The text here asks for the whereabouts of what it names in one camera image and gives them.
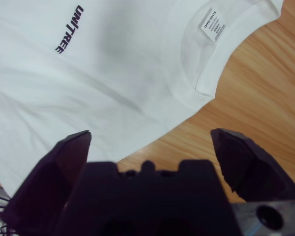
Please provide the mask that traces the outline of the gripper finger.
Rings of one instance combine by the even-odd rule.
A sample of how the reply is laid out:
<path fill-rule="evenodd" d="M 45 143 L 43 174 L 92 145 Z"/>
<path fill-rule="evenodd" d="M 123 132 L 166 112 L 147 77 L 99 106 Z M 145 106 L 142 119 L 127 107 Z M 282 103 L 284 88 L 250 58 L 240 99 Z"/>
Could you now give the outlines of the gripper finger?
<path fill-rule="evenodd" d="M 87 162 L 91 133 L 57 142 L 30 172 L 3 211 L 9 230 L 20 236 L 52 235 Z"/>
<path fill-rule="evenodd" d="M 295 200 L 295 183 L 252 139 L 224 128 L 210 132 L 226 183 L 247 202 Z"/>

